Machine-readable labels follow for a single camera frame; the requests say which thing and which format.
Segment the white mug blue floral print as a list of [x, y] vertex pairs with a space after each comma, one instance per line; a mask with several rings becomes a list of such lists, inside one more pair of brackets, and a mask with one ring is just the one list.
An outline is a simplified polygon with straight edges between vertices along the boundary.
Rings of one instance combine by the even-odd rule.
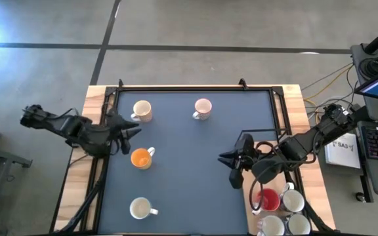
[[283, 221], [288, 235], [308, 235], [311, 232], [310, 222], [302, 214], [291, 214]]

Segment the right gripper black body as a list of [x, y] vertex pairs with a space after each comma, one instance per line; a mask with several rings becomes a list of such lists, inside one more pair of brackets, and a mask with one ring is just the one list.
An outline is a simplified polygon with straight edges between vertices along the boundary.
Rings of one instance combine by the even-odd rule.
[[240, 145], [238, 147], [238, 170], [250, 170], [251, 167], [259, 161], [263, 155], [260, 150], [262, 144], [253, 144], [252, 146]]

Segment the white mug red lattice print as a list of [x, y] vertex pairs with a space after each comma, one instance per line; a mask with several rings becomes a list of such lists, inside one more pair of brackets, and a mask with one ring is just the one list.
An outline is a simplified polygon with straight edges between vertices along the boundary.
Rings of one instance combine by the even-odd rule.
[[281, 218], [273, 215], [265, 216], [257, 223], [257, 236], [281, 236], [285, 234], [285, 226]]

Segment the blue-grey table mat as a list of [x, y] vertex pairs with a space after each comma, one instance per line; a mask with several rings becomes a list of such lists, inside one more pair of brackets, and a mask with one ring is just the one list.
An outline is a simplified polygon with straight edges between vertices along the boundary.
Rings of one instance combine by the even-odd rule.
[[[206, 120], [196, 120], [194, 104], [212, 103]], [[139, 100], [152, 106], [150, 122], [131, 138], [131, 147], [156, 149], [152, 165], [140, 170], [129, 155], [116, 153], [108, 164], [98, 230], [111, 233], [244, 234], [243, 193], [229, 182], [230, 169], [218, 161], [240, 132], [255, 141], [274, 141], [274, 120], [266, 91], [122, 92], [118, 111], [126, 119]], [[131, 202], [144, 197], [158, 215], [137, 220]]]

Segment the orange mug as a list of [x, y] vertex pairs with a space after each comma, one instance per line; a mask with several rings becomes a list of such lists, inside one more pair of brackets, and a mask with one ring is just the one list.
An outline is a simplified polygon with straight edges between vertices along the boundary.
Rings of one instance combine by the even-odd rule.
[[131, 154], [131, 163], [134, 167], [140, 170], [146, 170], [152, 165], [152, 157], [156, 149], [154, 147], [138, 148], [134, 150]]

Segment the white SA3 labelled box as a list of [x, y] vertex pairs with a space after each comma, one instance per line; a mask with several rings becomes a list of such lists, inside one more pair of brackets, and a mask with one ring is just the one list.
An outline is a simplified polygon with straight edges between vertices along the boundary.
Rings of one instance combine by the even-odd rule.
[[361, 169], [358, 150], [356, 135], [346, 133], [325, 146], [325, 161], [331, 165]]

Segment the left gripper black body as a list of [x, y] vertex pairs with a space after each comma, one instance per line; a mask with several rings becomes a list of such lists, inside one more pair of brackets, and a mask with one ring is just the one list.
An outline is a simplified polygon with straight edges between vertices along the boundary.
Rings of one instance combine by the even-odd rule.
[[120, 148], [119, 133], [116, 128], [91, 125], [87, 133], [87, 153], [93, 156], [116, 154]]

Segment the pink mug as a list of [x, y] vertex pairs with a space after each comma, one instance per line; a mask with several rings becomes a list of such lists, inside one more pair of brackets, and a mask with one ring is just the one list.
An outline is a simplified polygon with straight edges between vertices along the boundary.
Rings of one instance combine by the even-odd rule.
[[209, 118], [212, 110], [212, 103], [206, 98], [200, 98], [194, 104], [195, 112], [192, 117], [196, 120], [206, 120]]

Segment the cream yellow mug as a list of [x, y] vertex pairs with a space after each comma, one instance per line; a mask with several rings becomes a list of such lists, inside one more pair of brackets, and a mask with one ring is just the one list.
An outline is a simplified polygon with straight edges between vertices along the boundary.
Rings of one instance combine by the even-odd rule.
[[137, 122], [147, 123], [152, 120], [152, 106], [147, 100], [139, 100], [133, 106], [131, 119]]

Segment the white mug dark exterior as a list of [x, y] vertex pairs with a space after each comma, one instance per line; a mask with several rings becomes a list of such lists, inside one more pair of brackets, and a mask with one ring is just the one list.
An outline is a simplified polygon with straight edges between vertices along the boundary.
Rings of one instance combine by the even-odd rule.
[[286, 212], [297, 213], [302, 211], [304, 207], [305, 198], [303, 195], [299, 191], [295, 190], [293, 183], [286, 183], [280, 194], [279, 209]]

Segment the teal rimmed patterned mug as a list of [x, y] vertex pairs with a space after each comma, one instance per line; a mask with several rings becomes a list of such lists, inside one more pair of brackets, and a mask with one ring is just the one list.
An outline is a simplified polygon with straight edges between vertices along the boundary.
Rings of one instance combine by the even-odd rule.
[[129, 207], [130, 214], [137, 220], [142, 220], [150, 215], [158, 215], [159, 211], [154, 209], [147, 198], [138, 197], [134, 199]]

